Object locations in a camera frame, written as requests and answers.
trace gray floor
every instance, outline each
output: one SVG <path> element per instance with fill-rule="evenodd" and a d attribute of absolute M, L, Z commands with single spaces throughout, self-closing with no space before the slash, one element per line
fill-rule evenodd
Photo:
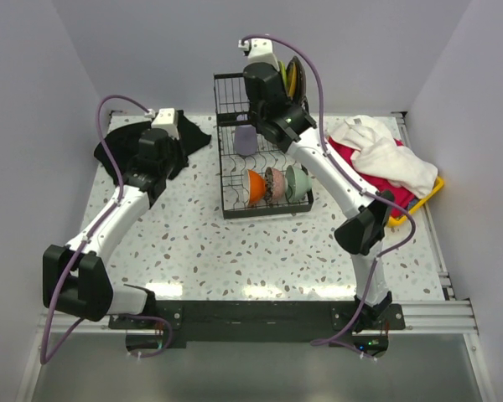
<path fill-rule="evenodd" d="M 378 363 L 306 344 L 191 343 L 138 363 L 122 334 L 71 336 L 34 402 L 479 401 L 460 335 L 392 337 Z"/>

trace white wall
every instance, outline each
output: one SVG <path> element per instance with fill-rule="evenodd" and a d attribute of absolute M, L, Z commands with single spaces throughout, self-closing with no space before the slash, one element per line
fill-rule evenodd
<path fill-rule="evenodd" d="M 53 1 L 100 95 L 213 111 L 212 75 L 244 65 L 238 39 L 270 33 L 309 53 L 327 83 L 327 111 L 338 112 L 407 110 L 469 3 Z"/>
<path fill-rule="evenodd" d="M 503 400 L 503 0 L 473 0 L 408 113 L 446 189 L 432 203 L 461 297 L 471 297 Z"/>
<path fill-rule="evenodd" d="M 80 225 L 97 102 L 50 1 L 0 0 L 0 401 L 34 341 L 42 254 Z"/>

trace white cloth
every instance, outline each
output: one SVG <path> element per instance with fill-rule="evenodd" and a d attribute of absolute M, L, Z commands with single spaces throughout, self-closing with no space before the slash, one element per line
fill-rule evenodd
<path fill-rule="evenodd" d="M 438 169 L 421 160 L 410 148 L 398 147 L 383 122 L 363 115 L 348 117 L 335 128 L 331 137 L 338 144 L 355 150 L 350 160 L 357 172 L 385 178 L 417 198 L 431 193 Z"/>

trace metal wire rack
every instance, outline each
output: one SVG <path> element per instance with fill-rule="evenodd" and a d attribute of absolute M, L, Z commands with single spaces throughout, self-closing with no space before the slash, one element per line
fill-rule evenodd
<path fill-rule="evenodd" d="M 313 191 L 297 203 L 289 203 L 285 197 L 274 204 L 267 204 L 262 199 L 258 204 L 246 206 L 242 177 L 247 169 L 264 177 L 267 168 L 276 168 L 283 175 L 290 165 L 296 165 L 305 172 L 291 157 L 286 156 L 276 146 L 264 139 L 257 138 L 257 152 L 249 157 L 242 157 L 235 152 L 235 128 L 249 124 L 247 119 L 248 101 L 242 73 L 215 75 L 216 125 L 218 131 L 218 151 L 220 157 L 220 187 L 222 212 L 225 219 L 246 218 L 274 214 L 296 214 L 308 212 L 313 206 Z"/>

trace speckled tabletop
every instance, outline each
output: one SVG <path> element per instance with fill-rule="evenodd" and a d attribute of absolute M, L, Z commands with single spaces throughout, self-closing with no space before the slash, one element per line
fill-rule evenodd
<path fill-rule="evenodd" d="M 185 300 L 344 300 L 355 293 L 350 256 L 333 231 L 345 217 L 314 180 L 315 202 L 304 214 L 225 220 L 214 116 L 188 116 L 213 135 L 208 147 L 189 157 L 189 167 L 123 238 L 108 275 L 113 284 L 146 286 L 157 298 Z M 341 116 L 325 118 L 326 129 Z M 400 138 L 394 117 L 380 117 Z M 109 130 L 142 121 L 114 114 Z M 86 208 L 88 224 L 113 193 L 102 166 Z M 417 233 L 408 245 L 384 257 L 386 280 L 398 301 L 443 300 L 438 258 L 424 213 L 414 215 Z M 386 229 L 385 247 L 407 235 L 408 225 Z"/>

